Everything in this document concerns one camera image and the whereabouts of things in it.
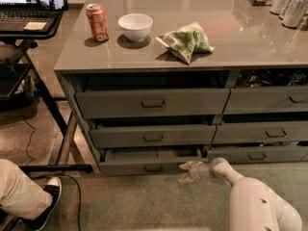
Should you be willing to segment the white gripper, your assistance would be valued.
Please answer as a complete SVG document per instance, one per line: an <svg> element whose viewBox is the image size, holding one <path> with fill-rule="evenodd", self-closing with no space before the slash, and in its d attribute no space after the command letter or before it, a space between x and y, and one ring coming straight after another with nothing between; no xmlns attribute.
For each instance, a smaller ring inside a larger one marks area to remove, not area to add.
<svg viewBox="0 0 308 231"><path fill-rule="evenodd" d="M211 171L210 165L208 163L187 161L186 163L181 164L178 167L183 170L188 170L190 175L181 175L177 179L177 181L180 183L192 183L193 180L207 181L214 179L214 174Z"/></svg>

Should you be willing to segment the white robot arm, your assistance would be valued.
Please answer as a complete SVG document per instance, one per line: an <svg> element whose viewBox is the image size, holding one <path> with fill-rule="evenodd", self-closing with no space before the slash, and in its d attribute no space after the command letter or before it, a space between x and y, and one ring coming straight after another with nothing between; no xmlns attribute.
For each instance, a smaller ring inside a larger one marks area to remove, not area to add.
<svg viewBox="0 0 308 231"><path fill-rule="evenodd" d="M210 163L188 161L178 181L212 181L231 186L229 231L302 231L299 212L262 181L238 173L223 158Z"/></svg>

